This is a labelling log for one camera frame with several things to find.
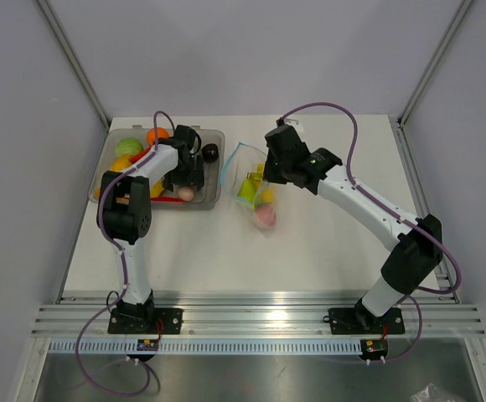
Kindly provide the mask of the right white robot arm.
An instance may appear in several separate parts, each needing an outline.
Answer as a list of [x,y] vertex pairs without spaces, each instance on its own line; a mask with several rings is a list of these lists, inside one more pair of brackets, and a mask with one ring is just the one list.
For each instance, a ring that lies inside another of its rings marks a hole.
[[263,178],[292,183],[333,204],[361,223],[389,251],[377,282],[350,308],[348,322],[372,333],[404,296],[410,295],[442,261],[437,243],[442,225],[432,215],[423,219],[366,190],[348,175],[342,160],[320,147],[309,151],[295,127],[283,124],[265,136]]

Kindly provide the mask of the clear zip top bag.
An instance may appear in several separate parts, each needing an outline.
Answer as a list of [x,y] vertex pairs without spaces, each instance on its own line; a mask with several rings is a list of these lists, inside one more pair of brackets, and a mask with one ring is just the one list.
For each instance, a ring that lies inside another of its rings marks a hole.
[[220,174],[223,191],[240,213],[261,231],[277,226],[277,189],[264,179],[266,154],[239,142],[228,156]]

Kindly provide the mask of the green apple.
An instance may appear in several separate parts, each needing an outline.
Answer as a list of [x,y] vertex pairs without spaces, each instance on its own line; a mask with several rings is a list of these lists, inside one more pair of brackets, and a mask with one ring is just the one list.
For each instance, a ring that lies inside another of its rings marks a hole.
[[255,181],[250,178],[244,179],[237,196],[253,204],[256,196]]

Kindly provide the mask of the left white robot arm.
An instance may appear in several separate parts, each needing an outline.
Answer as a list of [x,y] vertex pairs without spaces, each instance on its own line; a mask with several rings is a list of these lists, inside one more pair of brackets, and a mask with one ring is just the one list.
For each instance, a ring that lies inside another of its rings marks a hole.
[[162,182],[170,191],[200,190],[204,186],[200,148],[197,131],[178,125],[172,136],[156,139],[146,155],[130,167],[102,176],[96,221],[115,248],[122,272],[121,294],[111,310],[111,319],[135,332],[149,332],[156,322],[142,249],[142,239],[152,223],[151,187]]

